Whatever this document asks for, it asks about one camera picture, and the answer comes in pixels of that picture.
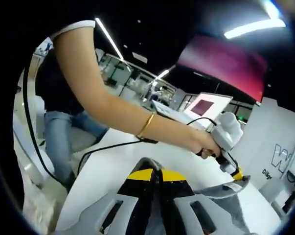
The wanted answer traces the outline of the person's left hand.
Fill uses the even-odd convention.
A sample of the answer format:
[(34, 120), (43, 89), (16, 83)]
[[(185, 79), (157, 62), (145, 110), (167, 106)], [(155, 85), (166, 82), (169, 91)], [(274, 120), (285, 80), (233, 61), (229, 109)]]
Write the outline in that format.
[(208, 132), (192, 130), (190, 138), (190, 151), (197, 156), (202, 159), (208, 157), (218, 158), (220, 156), (221, 149)]

